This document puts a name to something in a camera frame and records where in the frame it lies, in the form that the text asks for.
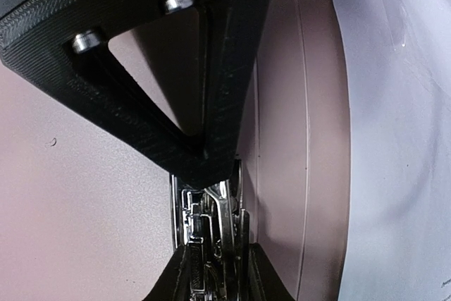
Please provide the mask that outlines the tan folder metal clip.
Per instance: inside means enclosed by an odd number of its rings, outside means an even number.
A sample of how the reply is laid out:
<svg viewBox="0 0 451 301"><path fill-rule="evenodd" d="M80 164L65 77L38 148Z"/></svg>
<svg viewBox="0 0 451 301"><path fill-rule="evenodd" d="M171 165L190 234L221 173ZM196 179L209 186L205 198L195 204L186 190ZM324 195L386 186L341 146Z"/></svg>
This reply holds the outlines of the tan folder metal clip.
<svg viewBox="0 0 451 301"><path fill-rule="evenodd" d="M171 176L174 247L188 254L186 300L248 300L249 213L242 162L203 190Z"/></svg>

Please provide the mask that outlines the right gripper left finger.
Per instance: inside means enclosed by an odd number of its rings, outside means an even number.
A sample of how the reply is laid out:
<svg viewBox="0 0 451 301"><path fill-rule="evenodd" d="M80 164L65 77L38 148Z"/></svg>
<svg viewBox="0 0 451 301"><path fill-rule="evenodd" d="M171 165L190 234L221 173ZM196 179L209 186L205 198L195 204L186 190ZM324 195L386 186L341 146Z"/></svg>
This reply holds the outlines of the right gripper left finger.
<svg viewBox="0 0 451 301"><path fill-rule="evenodd" d="M180 246L143 301L186 301L190 298L190 251Z"/></svg>

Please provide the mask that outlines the printed paper sheet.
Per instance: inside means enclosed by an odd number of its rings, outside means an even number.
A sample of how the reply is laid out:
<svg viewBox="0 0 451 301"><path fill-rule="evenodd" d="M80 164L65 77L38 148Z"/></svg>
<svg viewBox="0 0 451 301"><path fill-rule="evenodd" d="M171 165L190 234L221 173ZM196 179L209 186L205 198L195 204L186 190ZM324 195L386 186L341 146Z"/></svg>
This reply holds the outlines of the printed paper sheet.
<svg viewBox="0 0 451 301"><path fill-rule="evenodd" d="M450 0L333 0L350 98L341 300L450 299Z"/></svg>

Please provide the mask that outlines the tan brown folder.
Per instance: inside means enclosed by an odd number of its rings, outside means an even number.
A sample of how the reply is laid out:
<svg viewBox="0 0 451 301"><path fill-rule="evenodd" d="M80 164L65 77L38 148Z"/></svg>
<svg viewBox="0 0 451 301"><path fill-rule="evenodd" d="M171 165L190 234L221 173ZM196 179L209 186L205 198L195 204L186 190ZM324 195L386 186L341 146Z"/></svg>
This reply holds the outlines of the tan brown folder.
<svg viewBox="0 0 451 301"><path fill-rule="evenodd" d="M108 43L188 136L203 130L202 23L188 8ZM333 0L269 0L236 159L249 246L295 300L341 300L351 123ZM178 249L171 176L1 62L1 299L143 300Z"/></svg>

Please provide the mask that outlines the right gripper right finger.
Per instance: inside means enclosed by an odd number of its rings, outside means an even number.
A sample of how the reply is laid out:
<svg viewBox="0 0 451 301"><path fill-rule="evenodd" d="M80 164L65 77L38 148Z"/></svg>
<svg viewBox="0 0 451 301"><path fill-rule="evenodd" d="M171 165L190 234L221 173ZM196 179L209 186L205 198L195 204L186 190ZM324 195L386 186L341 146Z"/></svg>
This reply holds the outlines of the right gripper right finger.
<svg viewBox="0 0 451 301"><path fill-rule="evenodd" d="M265 251L258 243L249 246L249 300L294 301Z"/></svg>

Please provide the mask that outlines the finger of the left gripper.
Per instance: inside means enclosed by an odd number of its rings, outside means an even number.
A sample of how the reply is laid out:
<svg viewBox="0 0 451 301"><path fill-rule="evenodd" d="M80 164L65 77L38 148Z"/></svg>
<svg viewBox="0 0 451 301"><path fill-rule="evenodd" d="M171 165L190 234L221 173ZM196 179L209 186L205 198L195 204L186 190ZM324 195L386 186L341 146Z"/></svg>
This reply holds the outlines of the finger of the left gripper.
<svg viewBox="0 0 451 301"><path fill-rule="evenodd" d="M233 172L269 0L1 0L1 62L184 183ZM109 40L195 8L203 20L203 130L185 135L110 52Z"/></svg>

